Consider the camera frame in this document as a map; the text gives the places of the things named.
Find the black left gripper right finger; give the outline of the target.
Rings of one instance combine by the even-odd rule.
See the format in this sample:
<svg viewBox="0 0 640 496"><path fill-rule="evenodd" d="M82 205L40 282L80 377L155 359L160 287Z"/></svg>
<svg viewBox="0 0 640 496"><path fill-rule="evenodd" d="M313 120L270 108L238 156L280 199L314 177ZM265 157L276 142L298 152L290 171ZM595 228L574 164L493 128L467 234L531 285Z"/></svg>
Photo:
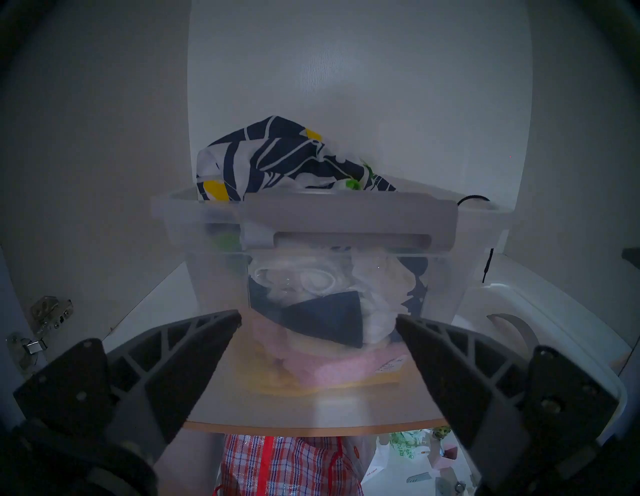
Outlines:
<svg viewBox="0 0 640 496"><path fill-rule="evenodd" d="M532 435L519 401L497 388L469 353L475 333L398 315L397 332L430 396L481 475L484 489L526 489Z"/></svg>

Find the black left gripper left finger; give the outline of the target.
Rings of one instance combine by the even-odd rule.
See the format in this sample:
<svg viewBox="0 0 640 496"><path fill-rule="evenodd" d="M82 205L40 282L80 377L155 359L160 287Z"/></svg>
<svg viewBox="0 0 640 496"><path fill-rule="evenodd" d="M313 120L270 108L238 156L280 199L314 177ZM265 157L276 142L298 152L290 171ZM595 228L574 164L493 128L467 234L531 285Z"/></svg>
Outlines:
<svg viewBox="0 0 640 496"><path fill-rule="evenodd" d="M209 313L149 329L108 352L109 386L117 402L107 440L133 443L158 460L241 323L237 310Z"/></svg>

